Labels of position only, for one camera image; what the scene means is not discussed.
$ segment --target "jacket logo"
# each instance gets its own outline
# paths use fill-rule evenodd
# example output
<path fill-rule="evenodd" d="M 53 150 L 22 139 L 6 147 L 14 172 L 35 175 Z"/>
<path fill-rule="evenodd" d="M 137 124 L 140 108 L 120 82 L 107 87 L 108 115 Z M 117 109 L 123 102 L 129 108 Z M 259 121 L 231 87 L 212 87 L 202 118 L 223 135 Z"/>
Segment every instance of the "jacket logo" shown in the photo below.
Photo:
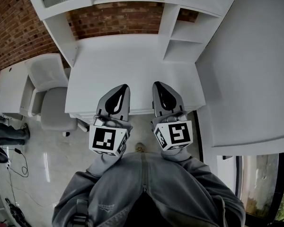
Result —
<path fill-rule="evenodd" d="M 104 211 L 106 211 L 107 213 L 109 213 L 110 211 L 113 210 L 113 208 L 114 208 L 115 205 L 114 205 L 114 204 L 113 204 L 113 205 L 99 204 L 98 206 L 99 206 L 99 208 L 100 208 L 101 210 L 104 210 Z"/>

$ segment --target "jacket zipper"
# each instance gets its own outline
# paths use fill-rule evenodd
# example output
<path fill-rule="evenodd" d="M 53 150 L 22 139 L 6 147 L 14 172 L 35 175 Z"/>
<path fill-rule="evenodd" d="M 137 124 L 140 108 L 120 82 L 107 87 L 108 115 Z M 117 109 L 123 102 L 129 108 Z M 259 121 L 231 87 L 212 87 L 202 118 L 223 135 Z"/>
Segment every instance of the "jacket zipper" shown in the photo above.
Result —
<path fill-rule="evenodd" d="M 142 187 L 143 187 L 143 192 L 146 192 L 148 187 L 148 165 L 144 153 L 141 153 L 141 160 L 142 160 Z"/>

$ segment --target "brick wall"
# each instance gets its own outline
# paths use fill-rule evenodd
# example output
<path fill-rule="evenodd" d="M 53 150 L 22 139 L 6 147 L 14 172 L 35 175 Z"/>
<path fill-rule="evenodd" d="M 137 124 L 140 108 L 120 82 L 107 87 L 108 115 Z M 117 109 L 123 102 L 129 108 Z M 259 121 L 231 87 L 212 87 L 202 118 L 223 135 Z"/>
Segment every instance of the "brick wall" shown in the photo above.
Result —
<path fill-rule="evenodd" d="M 76 9 L 68 12 L 67 18 L 76 39 L 157 34 L 163 9 L 164 3 L 160 2 L 115 2 Z M 178 19 L 194 22 L 196 16 L 197 12 L 181 9 Z M 59 50 L 30 0 L 0 0 L 0 69 L 56 52 Z"/>
<path fill-rule="evenodd" d="M 30 0 L 0 0 L 0 69 L 58 51 Z"/>

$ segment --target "jeans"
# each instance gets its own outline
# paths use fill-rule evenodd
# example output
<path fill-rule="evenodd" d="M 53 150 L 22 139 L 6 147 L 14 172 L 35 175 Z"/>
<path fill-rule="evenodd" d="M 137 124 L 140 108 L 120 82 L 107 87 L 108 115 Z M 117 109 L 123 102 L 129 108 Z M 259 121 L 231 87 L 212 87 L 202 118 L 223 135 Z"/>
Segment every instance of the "jeans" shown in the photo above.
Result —
<path fill-rule="evenodd" d="M 0 123 L 0 145 L 24 145 L 29 134 L 24 130 L 15 130 L 12 126 Z"/>

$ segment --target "white desk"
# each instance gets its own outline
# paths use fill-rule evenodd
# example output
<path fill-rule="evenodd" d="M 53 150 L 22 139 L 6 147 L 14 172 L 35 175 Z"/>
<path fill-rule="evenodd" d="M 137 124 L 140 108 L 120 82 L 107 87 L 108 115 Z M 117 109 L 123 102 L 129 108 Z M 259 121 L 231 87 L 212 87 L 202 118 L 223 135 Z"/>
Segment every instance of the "white desk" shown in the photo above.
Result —
<path fill-rule="evenodd" d="M 34 90 L 24 62 L 0 71 L 0 114 L 16 119 L 27 116 Z"/>
<path fill-rule="evenodd" d="M 195 64 L 159 60 L 157 38 L 111 35 L 80 40 L 65 112 L 91 124 L 99 99 L 112 88 L 127 84 L 131 90 L 130 114 L 152 114 L 155 81 L 180 93 L 187 111 L 205 105 Z"/>

